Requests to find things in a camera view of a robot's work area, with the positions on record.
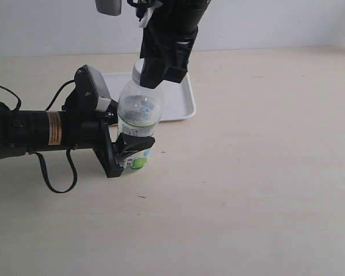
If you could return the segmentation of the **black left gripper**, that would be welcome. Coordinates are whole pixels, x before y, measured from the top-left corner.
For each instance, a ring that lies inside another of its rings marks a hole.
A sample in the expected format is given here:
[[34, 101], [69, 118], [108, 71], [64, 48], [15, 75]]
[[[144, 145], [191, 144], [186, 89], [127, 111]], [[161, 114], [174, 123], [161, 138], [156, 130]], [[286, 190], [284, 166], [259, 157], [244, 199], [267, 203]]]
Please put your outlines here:
[[118, 123], [118, 102], [111, 99], [105, 112], [90, 113], [81, 111], [76, 104], [77, 94], [73, 91], [62, 106], [66, 119], [62, 145], [74, 150], [91, 148], [108, 178], [120, 177], [123, 172], [120, 162], [154, 145], [155, 138], [152, 136], [120, 133], [114, 149], [109, 125]]

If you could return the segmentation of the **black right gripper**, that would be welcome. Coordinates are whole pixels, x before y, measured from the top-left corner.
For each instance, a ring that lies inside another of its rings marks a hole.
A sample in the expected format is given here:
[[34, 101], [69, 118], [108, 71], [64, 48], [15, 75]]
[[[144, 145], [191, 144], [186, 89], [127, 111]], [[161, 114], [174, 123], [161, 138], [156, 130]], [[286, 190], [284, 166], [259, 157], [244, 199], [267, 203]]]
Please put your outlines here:
[[198, 11], [139, 11], [143, 28], [140, 85], [157, 88], [163, 81], [181, 83], [198, 35]]

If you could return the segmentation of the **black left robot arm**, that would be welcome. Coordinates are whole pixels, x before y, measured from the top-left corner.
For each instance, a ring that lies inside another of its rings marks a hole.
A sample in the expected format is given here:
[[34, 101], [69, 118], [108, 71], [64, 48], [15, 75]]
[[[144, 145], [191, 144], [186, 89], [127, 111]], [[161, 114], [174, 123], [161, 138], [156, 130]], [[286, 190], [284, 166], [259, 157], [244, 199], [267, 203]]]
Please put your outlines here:
[[61, 111], [10, 110], [0, 102], [0, 159], [44, 151], [92, 149], [108, 178], [119, 177], [127, 157], [149, 149], [153, 137], [120, 134], [110, 138], [117, 123], [117, 102], [107, 99], [97, 110], [95, 100], [72, 92]]

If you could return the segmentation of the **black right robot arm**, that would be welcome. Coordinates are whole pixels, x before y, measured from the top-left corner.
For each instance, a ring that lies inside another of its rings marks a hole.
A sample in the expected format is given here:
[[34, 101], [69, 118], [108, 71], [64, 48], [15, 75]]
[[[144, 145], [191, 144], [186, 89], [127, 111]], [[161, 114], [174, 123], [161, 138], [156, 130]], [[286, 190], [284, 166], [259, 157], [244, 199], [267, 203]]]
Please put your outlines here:
[[198, 35], [198, 24], [210, 1], [155, 1], [146, 26], [140, 58], [140, 85], [157, 88], [163, 81], [181, 83]]

